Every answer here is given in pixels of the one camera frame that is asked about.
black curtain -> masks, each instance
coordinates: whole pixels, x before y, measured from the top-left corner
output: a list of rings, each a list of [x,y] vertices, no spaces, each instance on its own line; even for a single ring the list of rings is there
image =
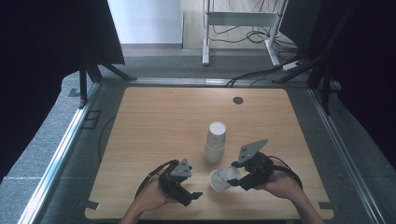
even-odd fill
[[[396,7],[360,0],[332,55],[339,99],[396,167]]]
[[[30,143],[82,54],[124,64],[106,0],[0,3],[0,177]]]

white paper cup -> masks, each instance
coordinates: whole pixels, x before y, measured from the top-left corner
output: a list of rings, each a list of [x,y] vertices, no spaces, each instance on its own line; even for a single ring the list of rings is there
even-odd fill
[[[227,128],[223,122],[214,121],[209,125],[206,144],[213,149],[222,149],[225,146]]]
[[[225,145],[221,149],[214,149],[205,144],[205,159],[210,163],[219,163],[224,154]]]
[[[212,171],[209,177],[209,182],[213,190],[223,192],[231,186],[227,180],[239,179],[240,177],[241,174],[238,169],[233,166],[228,166],[226,168]]]

white wall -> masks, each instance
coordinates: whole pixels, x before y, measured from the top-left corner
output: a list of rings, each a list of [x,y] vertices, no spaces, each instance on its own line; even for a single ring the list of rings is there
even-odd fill
[[[179,0],[107,0],[121,44],[181,43]]]

wooden table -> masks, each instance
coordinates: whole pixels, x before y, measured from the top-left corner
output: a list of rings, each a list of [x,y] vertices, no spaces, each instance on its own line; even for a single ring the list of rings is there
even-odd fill
[[[234,97],[243,103],[236,104]],[[221,163],[214,165],[205,161],[204,149],[209,124],[215,120],[227,126],[227,146]],[[319,207],[329,198],[287,93],[236,88],[128,88],[92,188],[90,201],[100,205],[97,210],[87,208],[85,215],[122,218],[149,172],[166,161],[187,158],[192,177],[182,186],[203,196],[187,207],[167,204],[142,219],[296,219],[292,203],[266,191],[238,187],[218,193],[209,185],[211,171],[236,161],[242,145],[263,138],[269,142],[262,152],[284,160],[302,179],[322,218],[332,218],[332,209]]]

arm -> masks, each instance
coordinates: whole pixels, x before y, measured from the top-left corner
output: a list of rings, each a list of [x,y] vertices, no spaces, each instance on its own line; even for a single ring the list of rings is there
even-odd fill
[[[285,166],[282,162],[274,160],[274,165]],[[290,200],[297,209],[304,224],[324,223],[303,190],[288,174],[274,171],[269,181],[254,189],[264,189],[278,198]]]
[[[135,224],[144,212],[159,208],[166,203],[176,203],[174,199],[163,193],[158,177],[158,175],[154,175],[146,183],[146,186],[129,206],[121,224]]]

